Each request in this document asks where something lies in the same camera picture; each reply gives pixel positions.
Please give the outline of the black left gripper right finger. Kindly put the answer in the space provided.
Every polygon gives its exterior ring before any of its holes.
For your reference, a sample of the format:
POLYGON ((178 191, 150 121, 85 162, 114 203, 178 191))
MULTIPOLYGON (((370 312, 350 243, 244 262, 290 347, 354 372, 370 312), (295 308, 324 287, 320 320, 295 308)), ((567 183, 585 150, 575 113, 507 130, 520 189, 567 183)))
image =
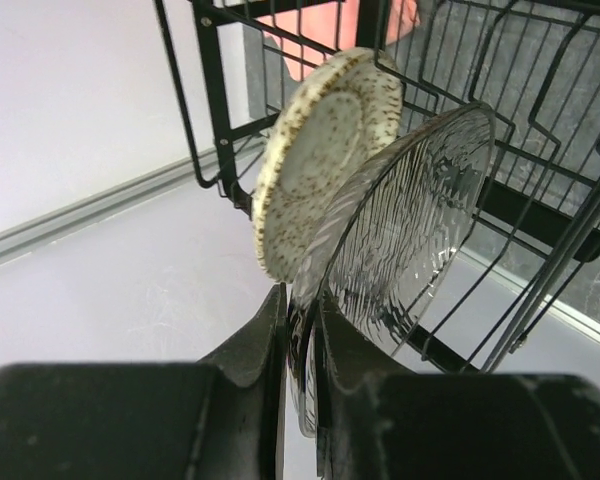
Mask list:
POLYGON ((325 296, 315 313, 325 479, 600 479, 600 390, 574 375, 416 374, 325 296))

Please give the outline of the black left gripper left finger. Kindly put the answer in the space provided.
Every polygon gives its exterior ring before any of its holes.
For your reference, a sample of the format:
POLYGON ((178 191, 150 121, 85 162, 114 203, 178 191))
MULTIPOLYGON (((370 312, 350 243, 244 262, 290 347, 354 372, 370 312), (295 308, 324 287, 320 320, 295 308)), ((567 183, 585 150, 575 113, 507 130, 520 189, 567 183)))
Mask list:
POLYGON ((279 479, 286 288, 196 362, 0 367, 0 479, 279 479))

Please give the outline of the clear glass plate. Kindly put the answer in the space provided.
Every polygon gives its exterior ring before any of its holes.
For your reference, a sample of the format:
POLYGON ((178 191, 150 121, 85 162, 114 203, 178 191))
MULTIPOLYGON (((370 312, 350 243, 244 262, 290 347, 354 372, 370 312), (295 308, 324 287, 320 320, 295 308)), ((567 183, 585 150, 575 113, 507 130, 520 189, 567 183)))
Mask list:
POLYGON ((317 310, 333 300, 387 354, 406 342, 472 230, 494 117, 474 101, 429 119, 373 155, 330 202, 288 310, 291 391, 306 437, 316 434, 317 310))

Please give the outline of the speckled ceramic plate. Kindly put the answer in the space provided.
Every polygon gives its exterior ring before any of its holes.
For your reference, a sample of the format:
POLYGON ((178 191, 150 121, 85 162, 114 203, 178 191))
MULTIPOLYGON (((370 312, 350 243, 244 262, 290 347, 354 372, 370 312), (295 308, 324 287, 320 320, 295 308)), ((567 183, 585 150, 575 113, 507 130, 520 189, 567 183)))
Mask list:
POLYGON ((251 208, 256 257, 271 279, 294 279, 334 195, 396 139, 403 105, 396 69, 381 50, 339 51, 307 76, 279 114, 251 208))

